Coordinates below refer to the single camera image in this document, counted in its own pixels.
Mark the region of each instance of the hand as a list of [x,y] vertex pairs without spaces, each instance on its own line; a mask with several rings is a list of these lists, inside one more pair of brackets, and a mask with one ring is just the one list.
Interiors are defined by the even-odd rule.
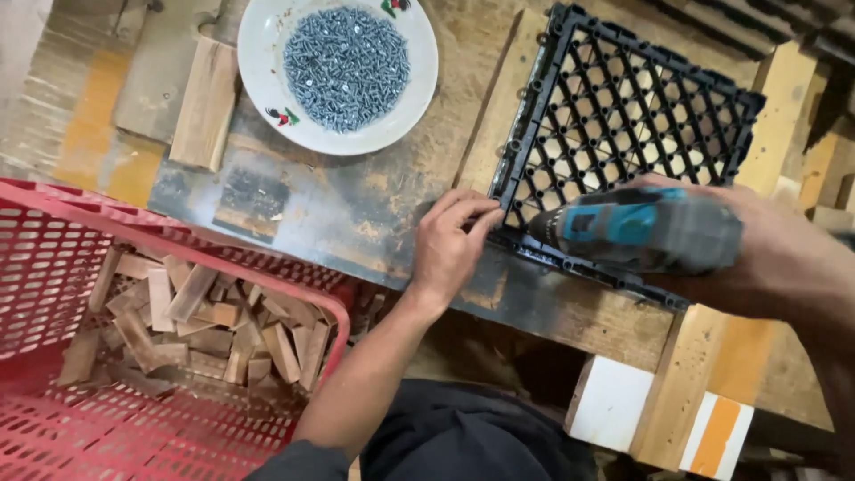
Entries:
[[819,306],[855,294],[855,253],[801,214],[760,199],[747,187],[687,186],[660,175],[628,184],[644,186],[684,187],[690,195],[713,197],[743,224],[733,267],[701,277],[649,275],[646,281],[718,311],[790,321],[809,321]]
[[[467,234],[463,225],[477,217]],[[502,220],[498,201],[471,190],[452,189],[433,205],[416,232],[416,261],[408,294],[436,318],[475,272],[490,228]]]

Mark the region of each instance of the dark sleeve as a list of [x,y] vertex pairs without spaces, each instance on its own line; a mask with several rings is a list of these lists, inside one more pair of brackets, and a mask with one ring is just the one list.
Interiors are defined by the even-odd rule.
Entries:
[[349,468],[341,448],[321,448],[301,439],[285,446],[244,481],[346,481]]

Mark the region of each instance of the white plate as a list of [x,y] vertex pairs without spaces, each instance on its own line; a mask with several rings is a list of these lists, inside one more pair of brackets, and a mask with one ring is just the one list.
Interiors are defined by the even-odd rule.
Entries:
[[[395,18],[383,9],[383,3]],[[406,10],[392,8],[392,0],[252,0],[238,34],[238,64],[252,103],[280,134],[307,149],[333,155],[377,151],[410,131],[428,109],[439,72],[439,53],[428,16],[416,0]],[[293,97],[282,61],[282,51],[299,20],[317,10],[341,6],[367,10],[392,21],[407,40],[410,83],[391,112],[368,126],[339,134],[314,123]],[[288,116],[289,122],[271,115]]]

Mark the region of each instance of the pile of screws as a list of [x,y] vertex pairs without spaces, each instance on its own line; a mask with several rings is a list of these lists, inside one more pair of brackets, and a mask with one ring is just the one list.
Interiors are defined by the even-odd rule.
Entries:
[[306,114],[339,133],[387,114],[410,81],[407,41],[389,20],[361,9],[304,17],[283,57],[289,87]]

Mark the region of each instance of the person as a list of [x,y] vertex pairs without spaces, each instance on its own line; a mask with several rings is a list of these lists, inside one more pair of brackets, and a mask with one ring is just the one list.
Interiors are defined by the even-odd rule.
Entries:
[[[848,453],[842,460],[851,464],[855,253],[743,187],[686,186],[653,175],[631,185],[682,186],[734,210],[744,225],[734,266],[646,280],[722,312],[790,323]],[[400,301],[315,392],[292,443],[247,479],[346,479],[358,455],[366,480],[596,478],[582,443],[516,398],[461,384],[402,382],[419,341],[473,275],[488,231],[502,218],[497,201],[472,191],[451,190],[436,201],[419,222],[413,276]]]

